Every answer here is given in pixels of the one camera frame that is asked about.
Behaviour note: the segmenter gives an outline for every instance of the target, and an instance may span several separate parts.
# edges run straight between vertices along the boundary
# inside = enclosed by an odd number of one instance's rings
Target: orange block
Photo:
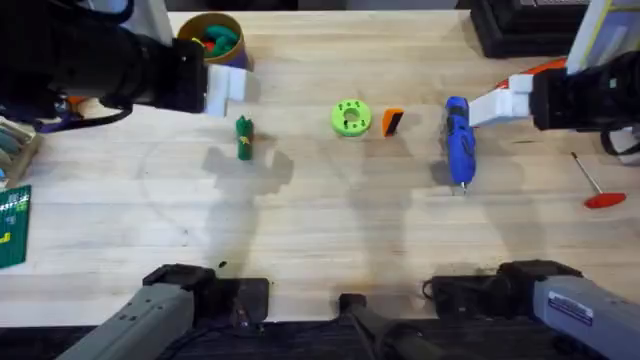
[[[404,110],[399,108],[391,108],[384,111],[382,117],[382,136],[392,136],[396,133],[396,128],[404,115]]]

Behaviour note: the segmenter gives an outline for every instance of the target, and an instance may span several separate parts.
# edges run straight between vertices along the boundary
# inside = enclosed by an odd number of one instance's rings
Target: red screwdriver
[[[593,186],[593,188],[598,192],[595,196],[588,198],[584,202],[584,206],[588,207],[589,209],[601,209],[619,204],[627,198],[627,195],[625,195],[624,193],[602,192],[602,189],[600,189],[598,183],[591,177],[591,175],[589,175],[587,169],[584,168],[582,162],[580,162],[580,160],[578,159],[578,155],[576,155],[576,153],[574,152],[571,152],[571,156],[573,156],[573,158],[576,160],[576,163],[580,167],[580,170],[582,170],[582,173],[587,177],[587,179],[591,183],[591,186]]]

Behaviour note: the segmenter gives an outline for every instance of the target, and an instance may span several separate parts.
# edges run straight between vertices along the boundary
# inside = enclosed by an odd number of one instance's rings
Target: green figurine
[[[238,141],[238,159],[251,160],[253,155],[253,122],[240,116],[236,121],[236,137]]]

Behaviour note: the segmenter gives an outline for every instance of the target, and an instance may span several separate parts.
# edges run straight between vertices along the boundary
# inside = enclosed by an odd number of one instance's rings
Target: gray robot arm
[[[436,276],[441,319],[529,317],[611,360],[640,359],[640,305],[555,261],[503,263],[495,275]]]
[[[593,281],[551,276],[536,282],[533,311],[547,326],[612,360],[640,357],[640,306]]]
[[[269,281],[219,279],[215,271],[191,265],[163,265],[115,315],[58,357],[58,360],[146,360],[199,320],[217,325],[254,324],[267,317]]]
[[[191,328],[193,320],[193,293],[174,284],[143,286],[58,360],[155,359]]]

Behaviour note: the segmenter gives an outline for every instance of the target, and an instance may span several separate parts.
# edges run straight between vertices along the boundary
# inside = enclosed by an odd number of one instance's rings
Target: small green toy
[[[253,155],[253,122],[240,116],[236,121],[236,139],[238,141],[238,159],[251,160]]]
[[[204,38],[215,42],[215,47],[212,51],[206,52],[206,57],[218,57],[222,56],[233,49],[240,38],[238,34],[234,33],[233,30],[229,29],[226,26],[222,25],[212,25],[209,26],[205,30]]]
[[[360,100],[342,100],[331,111],[331,126],[340,135],[360,136],[371,127],[371,110]]]

